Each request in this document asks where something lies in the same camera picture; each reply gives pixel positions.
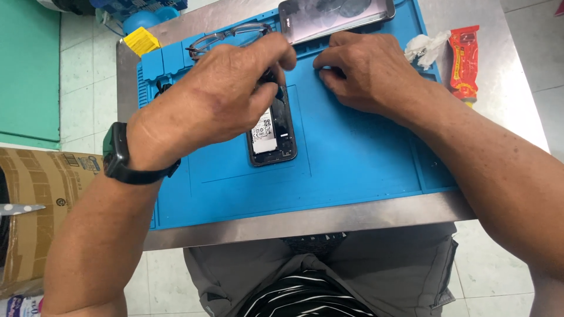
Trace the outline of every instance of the crumpled tissue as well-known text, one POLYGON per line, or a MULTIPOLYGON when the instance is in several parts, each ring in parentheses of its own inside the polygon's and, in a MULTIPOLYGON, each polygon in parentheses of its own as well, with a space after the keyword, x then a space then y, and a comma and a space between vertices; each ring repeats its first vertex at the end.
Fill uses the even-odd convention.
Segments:
POLYGON ((450 31, 439 32, 437 36, 430 38, 424 34, 418 35, 407 43, 404 55, 411 63, 415 57, 419 56, 417 65, 423 67, 423 70, 429 69, 431 64, 439 57, 439 50, 443 43, 451 37, 450 31))

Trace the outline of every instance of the barcode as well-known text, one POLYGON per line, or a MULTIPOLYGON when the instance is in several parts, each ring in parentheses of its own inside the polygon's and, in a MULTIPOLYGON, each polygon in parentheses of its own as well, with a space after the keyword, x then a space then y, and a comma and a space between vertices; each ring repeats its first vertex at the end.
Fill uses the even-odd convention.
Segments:
POLYGON ((76 166, 76 167, 79 167, 79 166, 80 166, 80 164, 78 163, 78 161, 76 160, 76 158, 74 157, 74 155, 65 153, 65 154, 63 154, 63 156, 65 157, 65 159, 67 160, 67 163, 68 163, 70 166, 76 166))

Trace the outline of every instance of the yellow sponge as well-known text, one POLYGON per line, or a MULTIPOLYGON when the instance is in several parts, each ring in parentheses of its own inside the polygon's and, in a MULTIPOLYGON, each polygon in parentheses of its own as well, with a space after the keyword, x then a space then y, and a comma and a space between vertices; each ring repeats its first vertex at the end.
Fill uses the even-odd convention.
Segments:
POLYGON ((159 49, 161 46, 153 34, 150 34, 144 27, 140 27, 124 38, 125 43, 139 57, 152 50, 159 49))

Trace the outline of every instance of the battery label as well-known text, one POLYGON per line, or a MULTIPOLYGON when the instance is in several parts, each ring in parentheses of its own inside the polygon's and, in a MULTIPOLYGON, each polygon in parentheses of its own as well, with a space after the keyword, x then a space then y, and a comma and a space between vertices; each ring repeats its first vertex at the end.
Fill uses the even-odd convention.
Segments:
POLYGON ((253 152, 260 154, 268 151, 274 151, 277 147, 274 128, 272 127, 272 115, 270 107, 258 120, 257 125, 251 130, 253 137, 253 152))

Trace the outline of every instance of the striped shirt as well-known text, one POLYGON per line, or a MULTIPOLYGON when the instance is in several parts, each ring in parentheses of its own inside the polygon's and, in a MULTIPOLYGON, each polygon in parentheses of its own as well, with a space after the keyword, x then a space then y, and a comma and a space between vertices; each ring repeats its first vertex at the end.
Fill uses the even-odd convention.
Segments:
POLYGON ((237 317, 369 317, 375 315, 324 272, 282 278, 245 302, 237 317))

